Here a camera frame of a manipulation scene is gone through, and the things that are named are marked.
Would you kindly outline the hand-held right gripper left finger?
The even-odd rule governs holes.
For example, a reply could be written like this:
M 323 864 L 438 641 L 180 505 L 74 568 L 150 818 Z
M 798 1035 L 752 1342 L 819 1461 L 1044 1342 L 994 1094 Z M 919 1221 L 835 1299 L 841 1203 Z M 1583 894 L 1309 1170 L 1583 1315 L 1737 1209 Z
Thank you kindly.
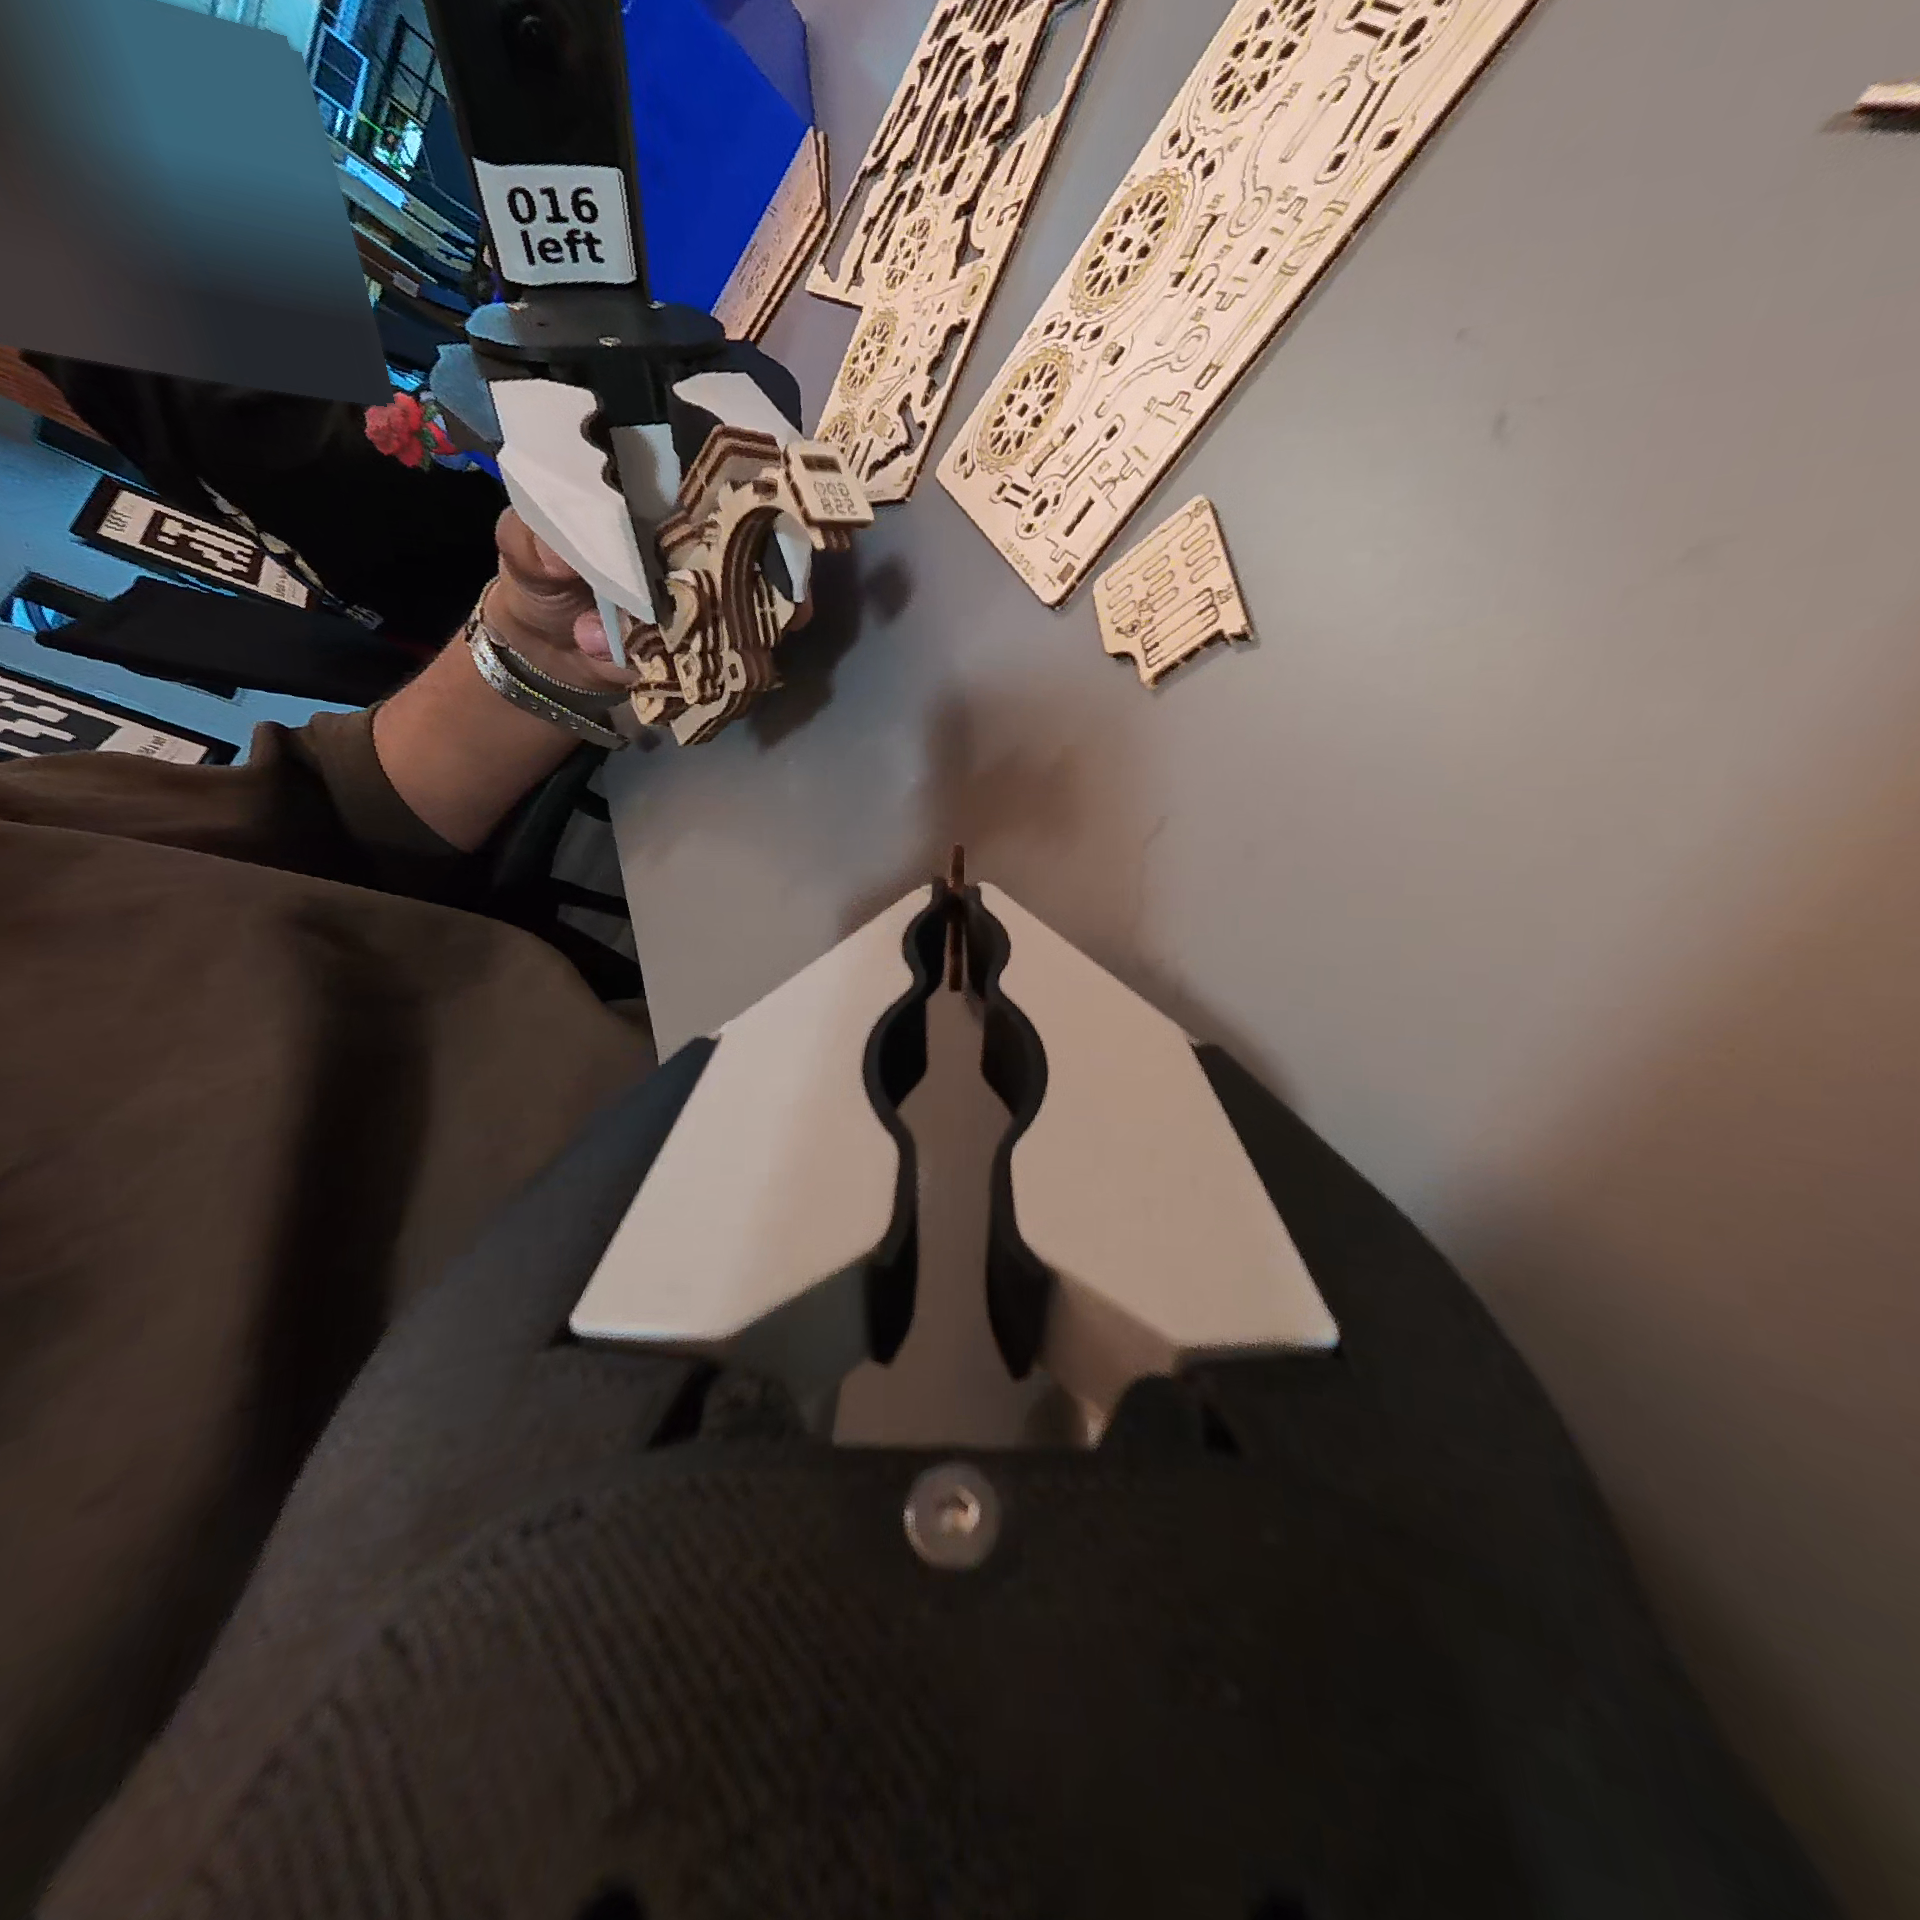
M 830 1445 L 888 1445 L 937 1203 L 906 1104 L 955 888 L 930 880 L 691 1046 L 696 1075 L 569 1313 L 577 1341 L 781 1386 Z

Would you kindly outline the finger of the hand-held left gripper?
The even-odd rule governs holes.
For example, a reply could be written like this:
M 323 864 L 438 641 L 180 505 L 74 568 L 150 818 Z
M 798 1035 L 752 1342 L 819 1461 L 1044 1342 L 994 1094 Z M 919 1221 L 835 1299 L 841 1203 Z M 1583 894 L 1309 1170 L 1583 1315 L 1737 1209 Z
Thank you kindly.
M 672 400 L 715 425 L 767 434 L 781 448 L 801 438 L 801 428 L 748 371 L 696 371 L 672 383 Z M 760 572 L 788 602 L 807 602 L 811 545 L 795 526 L 778 524 L 760 552 Z
M 516 512 L 588 584 L 612 659 L 630 663 L 633 632 L 654 632 L 661 612 L 615 454 L 592 438 L 600 397 L 553 377 L 494 377 L 491 405 Z

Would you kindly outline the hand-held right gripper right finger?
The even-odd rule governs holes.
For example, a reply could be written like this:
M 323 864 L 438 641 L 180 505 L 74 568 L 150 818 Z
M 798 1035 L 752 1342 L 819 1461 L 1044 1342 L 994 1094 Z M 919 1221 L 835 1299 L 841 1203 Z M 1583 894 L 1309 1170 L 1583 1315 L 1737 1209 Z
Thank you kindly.
M 1103 1437 L 1137 1380 L 1332 1353 L 1338 1323 L 1187 1030 L 994 882 L 972 892 L 972 965 L 1008 1111 L 988 1205 L 1008 1371 L 1041 1371 Z

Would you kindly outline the assembled wooden puzzle model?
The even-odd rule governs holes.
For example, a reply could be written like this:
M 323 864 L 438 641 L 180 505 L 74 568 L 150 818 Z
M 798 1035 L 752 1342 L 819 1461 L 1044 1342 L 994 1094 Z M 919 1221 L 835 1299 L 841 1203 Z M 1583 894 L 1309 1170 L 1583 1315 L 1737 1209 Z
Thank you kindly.
M 874 510 L 840 448 L 719 425 L 682 476 L 658 544 L 658 612 L 620 612 L 635 721 L 700 746 L 778 684 L 801 560 L 846 552 Z

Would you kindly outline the person's left forearm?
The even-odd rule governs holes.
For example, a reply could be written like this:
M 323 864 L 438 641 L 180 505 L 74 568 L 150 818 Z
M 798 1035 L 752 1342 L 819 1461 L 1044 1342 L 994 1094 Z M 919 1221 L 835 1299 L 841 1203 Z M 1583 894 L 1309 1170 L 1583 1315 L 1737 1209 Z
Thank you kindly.
M 371 710 L 397 799 L 458 851 L 475 851 L 583 744 L 501 698 L 464 641 Z

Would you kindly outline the grey desk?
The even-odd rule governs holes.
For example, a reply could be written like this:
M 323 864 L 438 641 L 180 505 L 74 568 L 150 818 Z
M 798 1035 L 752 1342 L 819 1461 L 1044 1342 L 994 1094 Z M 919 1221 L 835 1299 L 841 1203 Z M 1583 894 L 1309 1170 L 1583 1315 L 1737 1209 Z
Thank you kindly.
M 1914 1915 L 1914 4 L 1537 4 L 1122 541 L 1142 688 L 922 479 L 640 754 L 662 1046 L 951 841 L 1475 1283 L 1848 1915 Z

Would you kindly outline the person's left hand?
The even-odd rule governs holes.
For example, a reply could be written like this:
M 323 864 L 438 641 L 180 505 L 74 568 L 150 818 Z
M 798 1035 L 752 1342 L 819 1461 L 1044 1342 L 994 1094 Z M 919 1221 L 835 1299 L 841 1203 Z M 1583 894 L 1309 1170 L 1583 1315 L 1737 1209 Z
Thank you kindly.
M 615 659 L 592 586 L 513 509 L 496 520 L 496 581 L 486 592 L 483 621 L 539 683 L 601 702 L 620 702 L 635 688 Z

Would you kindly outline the red flower decoration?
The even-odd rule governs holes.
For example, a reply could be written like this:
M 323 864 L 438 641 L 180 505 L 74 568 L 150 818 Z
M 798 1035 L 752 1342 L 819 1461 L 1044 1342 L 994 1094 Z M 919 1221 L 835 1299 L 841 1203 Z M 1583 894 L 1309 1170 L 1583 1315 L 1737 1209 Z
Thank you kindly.
M 444 414 L 428 392 L 391 392 L 387 402 L 361 412 L 363 434 L 373 450 L 402 467 L 461 463 L 464 454 L 452 443 Z

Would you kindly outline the wooden parts sheet with gears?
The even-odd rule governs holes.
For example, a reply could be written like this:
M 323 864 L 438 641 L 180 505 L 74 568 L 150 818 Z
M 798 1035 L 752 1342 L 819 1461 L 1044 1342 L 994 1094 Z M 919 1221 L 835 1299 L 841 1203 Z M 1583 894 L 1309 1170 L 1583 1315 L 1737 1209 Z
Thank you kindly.
M 858 310 L 814 438 L 835 444 L 867 501 L 900 502 L 920 479 L 994 259 L 953 195 L 910 186 L 863 211 L 840 268 L 807 275 L 817 297 Z

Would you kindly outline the blue panel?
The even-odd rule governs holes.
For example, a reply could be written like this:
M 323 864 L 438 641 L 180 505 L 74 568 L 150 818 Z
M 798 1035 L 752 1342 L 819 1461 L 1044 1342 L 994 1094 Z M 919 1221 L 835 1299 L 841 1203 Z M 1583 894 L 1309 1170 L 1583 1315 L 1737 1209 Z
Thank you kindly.
M 654 301 L 710 310 L 814 121 L 792 3 L 621 3 Z

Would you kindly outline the black and white marker board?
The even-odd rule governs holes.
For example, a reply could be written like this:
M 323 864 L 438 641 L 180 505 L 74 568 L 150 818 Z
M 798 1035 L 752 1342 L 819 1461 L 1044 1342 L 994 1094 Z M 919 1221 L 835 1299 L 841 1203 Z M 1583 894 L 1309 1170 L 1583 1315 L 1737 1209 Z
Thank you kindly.
M 2 758 L 119 754 L 177 767 L 228 767 L 239 749 L 2 668 Z
M 251 526 L 193 512 L 110 473 L 96 478 L 67 530 L 96 553 L 177 584 L 337 614 L 370 632 L 384 627 L 378 612 L 327 592 L 294 549 L 261 538 Z

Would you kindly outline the wooden parts sheet with cutouts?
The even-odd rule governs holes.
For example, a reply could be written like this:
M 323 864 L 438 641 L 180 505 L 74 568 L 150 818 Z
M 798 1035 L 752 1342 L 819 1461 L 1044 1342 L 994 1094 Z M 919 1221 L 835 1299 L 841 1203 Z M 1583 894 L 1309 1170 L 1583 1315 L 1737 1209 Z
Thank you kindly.
M 819 301 L 907 307 L 963 275 L 996 195 L 1029 195 L 1108 3 L 935 4 L 807 273 Z

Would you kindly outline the small wooden sheet fragment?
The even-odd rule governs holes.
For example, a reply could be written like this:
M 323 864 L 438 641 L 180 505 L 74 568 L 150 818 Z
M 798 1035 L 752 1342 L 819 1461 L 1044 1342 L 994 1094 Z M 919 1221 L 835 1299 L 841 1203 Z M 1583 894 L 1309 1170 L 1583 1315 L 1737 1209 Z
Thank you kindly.
M 1252 644 L 1254 621 L 1208 495 L 1194 495 L 1092 584 L 1103 653 L 1160 684 L 1213 644 Z

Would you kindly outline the wooden parts sheet with wheels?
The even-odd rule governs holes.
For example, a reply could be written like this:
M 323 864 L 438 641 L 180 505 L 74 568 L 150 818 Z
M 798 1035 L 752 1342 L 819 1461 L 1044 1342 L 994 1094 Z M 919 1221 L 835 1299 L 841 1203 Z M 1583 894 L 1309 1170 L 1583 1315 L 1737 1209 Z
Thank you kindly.
M 1531 3 L 1237 3 L 949 444 L 937 479 L 1063 605 Z

